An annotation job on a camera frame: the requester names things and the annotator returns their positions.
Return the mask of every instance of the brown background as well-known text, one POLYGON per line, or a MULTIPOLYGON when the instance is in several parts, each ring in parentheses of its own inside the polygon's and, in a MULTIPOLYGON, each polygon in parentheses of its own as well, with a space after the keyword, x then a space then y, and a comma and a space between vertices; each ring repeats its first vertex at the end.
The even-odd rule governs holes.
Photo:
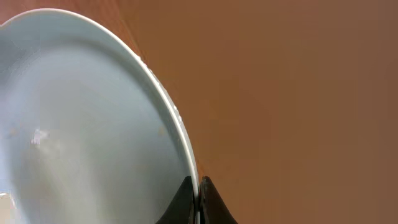
POLYGON ((0 0, 136 51, 240 223, 398 223, 397 1, 0 0))

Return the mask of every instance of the plate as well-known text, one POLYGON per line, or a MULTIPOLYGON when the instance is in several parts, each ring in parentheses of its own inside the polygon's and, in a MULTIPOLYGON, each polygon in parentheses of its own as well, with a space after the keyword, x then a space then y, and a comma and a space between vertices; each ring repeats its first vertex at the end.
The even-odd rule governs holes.
POLYGON ((154 223, 198 175, 187 132, 140 58, 59 9, 0 30, 0 192, 27 223, 154 223))

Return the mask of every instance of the wooden surface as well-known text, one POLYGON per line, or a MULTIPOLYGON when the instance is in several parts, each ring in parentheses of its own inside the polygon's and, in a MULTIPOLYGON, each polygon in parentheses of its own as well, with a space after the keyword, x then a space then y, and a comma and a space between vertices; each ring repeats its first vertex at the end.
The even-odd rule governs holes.
POLYGON ((395 1, 0 0, 142 56, 239 223, 398 223, 395 1))

